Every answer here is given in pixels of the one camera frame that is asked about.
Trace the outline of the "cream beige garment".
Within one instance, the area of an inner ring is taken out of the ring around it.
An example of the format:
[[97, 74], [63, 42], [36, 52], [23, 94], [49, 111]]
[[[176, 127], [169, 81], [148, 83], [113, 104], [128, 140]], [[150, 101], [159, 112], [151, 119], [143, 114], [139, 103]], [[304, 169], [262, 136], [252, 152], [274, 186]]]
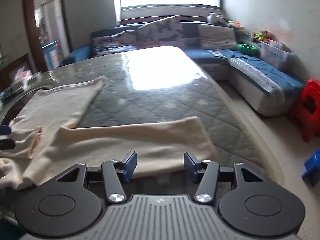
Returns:
[[99, 166], [137, 153], [135, 178], [183, 168], [185, 152], [216, 160], [217, 150], [196, 116], [176, 121], [79, 128], [78, 123], [106, 83], [92, 81], [36, 92], [14, 118], [10, 139], [16, 146], [1, 151], [1, 188], [21, 190], [41, 185], [69, 167]]

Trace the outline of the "tissue box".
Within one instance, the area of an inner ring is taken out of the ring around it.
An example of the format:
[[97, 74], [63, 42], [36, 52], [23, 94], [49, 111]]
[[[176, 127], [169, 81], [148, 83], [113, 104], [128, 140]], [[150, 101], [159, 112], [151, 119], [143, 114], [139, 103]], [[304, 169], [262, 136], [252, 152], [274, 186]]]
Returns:
[[30, 77], [32, 76], [31, 70], [27, 69], [25, 70], [24, 68], [18, 69], [14, 76], [14, 80], [12, 81], [12, 85], [17, 82], [21, 81], [27, 81]]

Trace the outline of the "flat booklet stack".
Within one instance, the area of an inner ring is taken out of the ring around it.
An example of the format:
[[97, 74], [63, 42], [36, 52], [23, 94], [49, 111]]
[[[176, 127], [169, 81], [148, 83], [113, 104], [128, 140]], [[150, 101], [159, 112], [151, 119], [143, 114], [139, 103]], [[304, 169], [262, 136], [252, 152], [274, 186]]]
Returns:
[[32, 82], [35, 82], [37, 80], [40, 80], [42, 78], [42, 73], [41, 72], [37, 72], [33, 75], [31, 75], [28, 80], [27, 80], [27, 83], [32, 83]]

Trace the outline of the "blue white small cabinet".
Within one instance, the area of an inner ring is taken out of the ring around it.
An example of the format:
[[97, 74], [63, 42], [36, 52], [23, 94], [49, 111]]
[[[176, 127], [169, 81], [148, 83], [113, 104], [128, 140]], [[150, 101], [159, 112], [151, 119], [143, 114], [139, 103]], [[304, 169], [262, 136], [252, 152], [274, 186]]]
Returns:
[[55, 40], [41, 48], [48, 70], [54, 70], [60, 64], [59, 42]]

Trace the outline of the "blue sectional sofa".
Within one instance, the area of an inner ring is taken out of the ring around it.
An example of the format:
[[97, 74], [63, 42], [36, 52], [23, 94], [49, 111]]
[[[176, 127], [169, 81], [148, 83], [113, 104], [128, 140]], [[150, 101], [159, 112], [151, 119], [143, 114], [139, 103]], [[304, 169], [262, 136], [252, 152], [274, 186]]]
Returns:
[[[198, 25], [209, 23], [182, 22], [183, 46], [177, 47], [202, 67], [216, 81], [228, 81], [244, 100], [262, 116], [286, 113], [300, 96], [305, 83], [290, 71], [282, 72], [258, 56], [241, 53], [237, 48], [206, 50], [201, 47]], [[61, 62], [65, 66], [93, 57], [93, 38], [111, 36], [126, 30], [137, 30], [145, 24], [122, 25], [91, 33], [90, 44], [79, 47]]]

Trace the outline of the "blue plastic stool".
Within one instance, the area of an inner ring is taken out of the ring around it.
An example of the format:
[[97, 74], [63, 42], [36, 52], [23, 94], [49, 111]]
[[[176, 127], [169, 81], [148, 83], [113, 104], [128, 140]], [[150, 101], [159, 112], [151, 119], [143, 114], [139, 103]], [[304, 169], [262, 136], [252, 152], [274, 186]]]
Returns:
[[302, 179], [307, 181], [311, 187], [315, 187], [319, 183], [320, 173], [320, 150], [315, 150], [312, 156], [304, 163], [305, 172]]

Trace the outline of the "red plastic stool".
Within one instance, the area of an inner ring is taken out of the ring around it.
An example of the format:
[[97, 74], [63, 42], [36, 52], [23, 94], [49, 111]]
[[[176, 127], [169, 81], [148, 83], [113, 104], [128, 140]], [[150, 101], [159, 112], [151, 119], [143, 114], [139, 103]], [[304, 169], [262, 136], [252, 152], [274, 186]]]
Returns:
[[319, 136], [319, 80], [308, 80], [287, 118], [300, 125], [304, 142]]

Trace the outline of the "butterfly pillow left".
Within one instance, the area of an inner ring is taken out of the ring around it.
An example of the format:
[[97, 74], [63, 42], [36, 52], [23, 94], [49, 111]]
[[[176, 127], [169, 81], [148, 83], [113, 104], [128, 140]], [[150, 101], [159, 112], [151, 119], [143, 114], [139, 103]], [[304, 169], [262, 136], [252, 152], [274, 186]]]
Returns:
[[93, 38], [93, 56], [104, 56], [137, 49], [135, 30], [126, 30], [111, 36]]

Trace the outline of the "butterfly pillow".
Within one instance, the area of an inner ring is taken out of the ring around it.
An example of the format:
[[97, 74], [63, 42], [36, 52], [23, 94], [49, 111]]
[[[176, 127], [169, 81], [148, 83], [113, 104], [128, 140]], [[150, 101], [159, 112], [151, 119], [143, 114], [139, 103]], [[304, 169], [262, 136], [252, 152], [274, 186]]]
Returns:
[[183, 27], [180, 15], [145, 24], [136, 30], [140, 48], [183, 46]]
[[135, 30], [126, 30], [111, 36], [93, 38], [93, 56], [104, 56], [137, 49]]

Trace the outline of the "green bowl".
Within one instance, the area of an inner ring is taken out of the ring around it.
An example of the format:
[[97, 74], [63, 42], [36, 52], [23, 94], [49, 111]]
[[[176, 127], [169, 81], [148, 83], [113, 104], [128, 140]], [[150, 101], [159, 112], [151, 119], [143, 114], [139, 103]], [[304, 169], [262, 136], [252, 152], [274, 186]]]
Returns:
[[258, 49], [255, 46], [245, 43], [239, 43], [238, 50], [246, 55], [255, 55], [258, 51]]

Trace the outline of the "clear plastic storage box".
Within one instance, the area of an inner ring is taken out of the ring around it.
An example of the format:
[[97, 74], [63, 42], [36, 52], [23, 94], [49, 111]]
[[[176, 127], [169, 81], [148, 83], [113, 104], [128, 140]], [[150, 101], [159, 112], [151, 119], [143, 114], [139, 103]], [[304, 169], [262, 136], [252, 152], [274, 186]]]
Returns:
[[279, 71], [288, 72], [292, 69], [295, 55], [283, 43], [269, 40], [260, 42], [260, 58]]

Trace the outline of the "grey cushion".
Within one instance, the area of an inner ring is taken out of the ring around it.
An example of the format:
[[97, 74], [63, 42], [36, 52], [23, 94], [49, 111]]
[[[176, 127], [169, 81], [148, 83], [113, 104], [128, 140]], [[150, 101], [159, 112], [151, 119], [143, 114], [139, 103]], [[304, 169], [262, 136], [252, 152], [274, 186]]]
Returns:
[[206, 50], [232, 49], [238, 46], [235, 31], [229, 27], [199, 24], [201, 47]]

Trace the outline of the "butterfly pillow right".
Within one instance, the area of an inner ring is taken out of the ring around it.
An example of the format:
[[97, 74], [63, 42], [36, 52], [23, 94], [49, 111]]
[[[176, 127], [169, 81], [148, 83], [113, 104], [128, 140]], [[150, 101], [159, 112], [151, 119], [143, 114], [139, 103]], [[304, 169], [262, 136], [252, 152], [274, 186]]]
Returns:
[[136, 30], [140, 48], [183, 46], [183, 27], [180, 15], [145, 24]]

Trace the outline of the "colourful toy pile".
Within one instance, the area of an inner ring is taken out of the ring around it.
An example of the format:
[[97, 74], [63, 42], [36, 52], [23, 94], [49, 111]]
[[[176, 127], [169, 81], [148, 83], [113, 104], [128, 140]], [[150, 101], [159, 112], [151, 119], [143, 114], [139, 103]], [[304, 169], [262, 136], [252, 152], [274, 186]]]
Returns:
[[274, 40], [275, 35], [267, 30], [261, 30], [259, 32], [249, 33], [240, 22], [227, 20], [226, 24], [229, 27], [233, 27], [235, 29], [236, 38], [239, 40], [249, 39], [253, 42], [269, 42], [269, 40]]

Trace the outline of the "black white plush toy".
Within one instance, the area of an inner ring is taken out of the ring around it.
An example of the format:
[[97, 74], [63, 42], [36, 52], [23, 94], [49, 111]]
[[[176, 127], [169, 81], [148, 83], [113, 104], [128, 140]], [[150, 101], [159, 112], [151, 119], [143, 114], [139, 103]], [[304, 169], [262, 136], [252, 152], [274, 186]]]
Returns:
[[216, 24], [225, 24], [226, 19], [221, 14], [216, 14], [214, 12], [210, 12], [207, 16], [207, 22], [216, 23]]

